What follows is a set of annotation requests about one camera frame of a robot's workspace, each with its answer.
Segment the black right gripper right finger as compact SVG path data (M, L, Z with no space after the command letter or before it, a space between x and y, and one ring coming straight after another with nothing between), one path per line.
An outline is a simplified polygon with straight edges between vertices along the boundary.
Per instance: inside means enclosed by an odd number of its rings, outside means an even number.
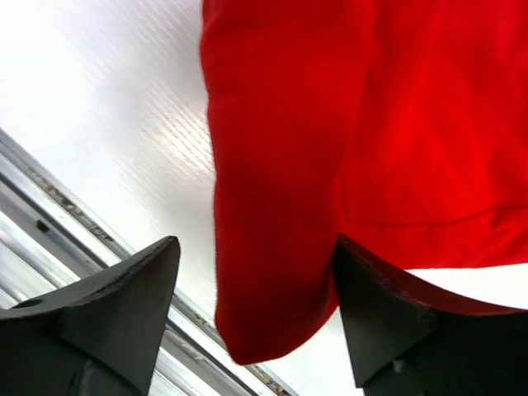
M365 394L526 394L524 309L444 290L345 236L332 270L355 384Z

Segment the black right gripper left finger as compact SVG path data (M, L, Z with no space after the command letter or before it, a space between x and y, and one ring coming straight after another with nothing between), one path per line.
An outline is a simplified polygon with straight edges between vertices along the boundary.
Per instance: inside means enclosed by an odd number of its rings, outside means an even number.
M177 279L165 237L1 312L3 395L146 395Z

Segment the red t shirt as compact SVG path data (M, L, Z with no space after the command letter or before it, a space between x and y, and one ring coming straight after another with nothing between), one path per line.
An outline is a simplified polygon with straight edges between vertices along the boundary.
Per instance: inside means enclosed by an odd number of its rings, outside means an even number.
M200 62L237 363L327 322L340 234L406 270L526 263L526 2L206 1Z

